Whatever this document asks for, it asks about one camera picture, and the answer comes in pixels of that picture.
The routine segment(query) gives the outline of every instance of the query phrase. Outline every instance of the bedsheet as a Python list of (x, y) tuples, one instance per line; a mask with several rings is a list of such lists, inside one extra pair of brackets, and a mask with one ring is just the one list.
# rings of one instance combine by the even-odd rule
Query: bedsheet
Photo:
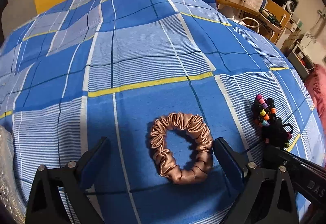
[[(242, 152), (259, 141), (256, 94), (293, 125), (287, 150), (324, 165), (320, 120), (295, 69), (202, 0), (66, 0), (14, 30), (0, 55), (0, 125), (14, 136), (25, 202), (40, 164), (62, 167), (106, 136), (109, 158), (86, 193), (107, 223), (219, 223), (237, 193), (217, 160), (205, 182), (173, 185), (157, 173), (148, 132), (161, 115), (199, 114)], [(191, 141), (169, 132), (167, 144), (191, 167)], [(261, 150), (248, 159), (259, 163)], [(308, 205), (298, 195), (300, 216)]]

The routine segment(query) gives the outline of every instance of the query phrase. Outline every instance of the desk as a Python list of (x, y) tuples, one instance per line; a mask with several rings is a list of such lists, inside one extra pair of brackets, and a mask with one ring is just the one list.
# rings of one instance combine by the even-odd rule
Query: desk
[(232, 8), (235, 8), (240, 11), (244, 11), (246, 13), (250, 13), (254, 17), (252, 18), (258, 18), (260, 21), (265, 23), (270, 29), (272, 29), (276, 34), (281, 33), (281, 29), (272, 24), (269, 20), (267, 20), (260, 12), (257, 12), (252, 9), (251, 6), (247, 5), (241, 0), (215, 0), (216, 4), (223, 4), (225, 6), (230, 6)]

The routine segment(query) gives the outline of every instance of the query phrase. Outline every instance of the satin scrunchie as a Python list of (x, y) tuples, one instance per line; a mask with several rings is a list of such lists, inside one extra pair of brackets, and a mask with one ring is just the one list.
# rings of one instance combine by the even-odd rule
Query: satin scrunchie
[[(167, 130), (185, 130), (197, 144), (196, 162), (191, 170), (181, 170), (173, 153), (167, 148)], [(159, 166), (160, 176), (167, 177), (174, 184), (200, 183), (207, 178), (213, 166), (211, 148), (213, 138), (203, 118), (199, 115), (171, 113), (154, 121), (150, 132), (150, 144), (154, 150), (153, 159)]]

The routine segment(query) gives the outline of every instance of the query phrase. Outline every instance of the red cloth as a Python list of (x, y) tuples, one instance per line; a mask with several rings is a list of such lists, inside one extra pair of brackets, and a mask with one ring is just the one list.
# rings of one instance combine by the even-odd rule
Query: red cloth
[(326, 68), (316, 64), (315, 70), (304, 82), (317, 109), (326, 134)]

